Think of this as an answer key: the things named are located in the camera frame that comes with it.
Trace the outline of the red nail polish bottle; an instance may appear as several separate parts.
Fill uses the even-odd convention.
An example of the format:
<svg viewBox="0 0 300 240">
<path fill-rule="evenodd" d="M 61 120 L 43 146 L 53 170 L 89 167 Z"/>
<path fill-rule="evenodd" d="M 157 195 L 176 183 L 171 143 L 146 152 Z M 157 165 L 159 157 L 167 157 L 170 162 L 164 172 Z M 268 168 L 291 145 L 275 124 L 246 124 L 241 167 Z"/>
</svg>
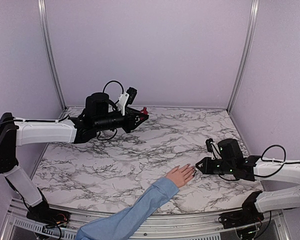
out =
<svg viewBox="0 0 300 240">
<path fill-rule="evenodd" d="M 143 109 L 140 111 L 142 114 L 148 115 L 148 111 L 146 107 L 143 107 Z"/>
</svg>

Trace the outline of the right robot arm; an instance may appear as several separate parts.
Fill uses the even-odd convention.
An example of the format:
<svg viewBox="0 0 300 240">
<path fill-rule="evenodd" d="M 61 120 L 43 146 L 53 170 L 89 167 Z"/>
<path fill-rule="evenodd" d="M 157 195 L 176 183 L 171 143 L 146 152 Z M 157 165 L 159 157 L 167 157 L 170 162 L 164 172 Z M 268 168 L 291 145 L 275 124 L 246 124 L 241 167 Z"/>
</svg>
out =
<svg viewBox="0 0 300 240">
<path fill-rule="evenodd" d="M 255 191 L 242 204 L 237 219 L 248 224 L 257 214 L 273 210 L 300 208 L 300 160 L 265 158 L 264 155 L 244 157 L 236 139 L 227 138 L 215 143 L 206 140 L 206 156 L 195 167 L 204 175 L 232 175 L 236 181 L 275 181 L 294 184 L 294 187 L 275 191 Z"/>
</svg>

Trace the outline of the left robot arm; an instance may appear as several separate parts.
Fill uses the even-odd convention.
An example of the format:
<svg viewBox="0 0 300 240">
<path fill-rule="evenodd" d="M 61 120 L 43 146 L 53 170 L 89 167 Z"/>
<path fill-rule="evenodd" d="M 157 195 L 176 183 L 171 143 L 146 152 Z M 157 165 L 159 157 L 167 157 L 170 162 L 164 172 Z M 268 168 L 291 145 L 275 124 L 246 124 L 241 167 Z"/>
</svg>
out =
<svg viewBox="0 0 300 240">
<path fill-rule="evenodd" d="M 99 137 L 103 131 L 135 130 L 148 118 L 146 108 L 136 110 L 129 105 L 136 97 L 129 88 L 114 103 L 105 92 L 96 92 L 85 100 L 85 108 L 77 117 L 55 120 L 17 118 L 10 112 L 0 118 L 0 174 L 29 204 L 30 212 L 43 223 L 53 219 L 53 211 L 41 191 L 25 173 L 16 157 L 16 148 L 28 144 L 83 144 Z"/>
</svg>

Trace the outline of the blue sleeved forearm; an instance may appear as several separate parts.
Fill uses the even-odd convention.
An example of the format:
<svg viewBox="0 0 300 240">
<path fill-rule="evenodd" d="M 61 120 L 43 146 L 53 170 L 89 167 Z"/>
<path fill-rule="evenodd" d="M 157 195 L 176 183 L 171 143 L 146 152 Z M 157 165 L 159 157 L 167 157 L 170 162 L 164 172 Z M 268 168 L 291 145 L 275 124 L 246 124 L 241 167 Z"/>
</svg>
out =
<svg viewBox="0 0 300 240">
<path fill-rule="evenodd" d="M 179 192 L 166 177 L 154 182 L 134 203 L 109 217 L 93 220 L 79 228 L 77 240 L 127 240 L 158 208 Z"/>
</svg>

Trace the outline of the mannequin hand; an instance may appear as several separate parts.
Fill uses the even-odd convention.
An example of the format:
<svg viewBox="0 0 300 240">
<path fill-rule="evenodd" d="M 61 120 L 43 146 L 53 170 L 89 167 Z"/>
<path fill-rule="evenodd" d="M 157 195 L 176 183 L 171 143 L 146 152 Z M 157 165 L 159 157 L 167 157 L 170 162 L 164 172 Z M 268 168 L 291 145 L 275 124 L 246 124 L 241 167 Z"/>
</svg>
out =
<svg viewBox="0 0 300 240">
<path fill-rule="evenodd" d="M 181 188 L 194 178 L 195 172 L 195 167 L 190 164 L 182 167 L 178 165 L 170 170 L 165 177 L 172 181 L 178 188 Z"/>
</svg>

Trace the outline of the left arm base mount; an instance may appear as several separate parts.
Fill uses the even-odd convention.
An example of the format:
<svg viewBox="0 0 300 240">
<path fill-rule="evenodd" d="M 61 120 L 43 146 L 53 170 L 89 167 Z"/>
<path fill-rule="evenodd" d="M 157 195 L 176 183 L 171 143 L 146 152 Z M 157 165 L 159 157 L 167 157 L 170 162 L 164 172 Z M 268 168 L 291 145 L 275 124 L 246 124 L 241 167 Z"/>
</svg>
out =
<svg viewBox="0 0 300 240">
<path fill-rule="evenodd" d="M 70 213 L 68 211 L 49 209 L 40 213 L 27 212 L 26 217 L 36 222 L 44 223 L 49 227 L 66 227 L 69 222 Z"/>
</svg>

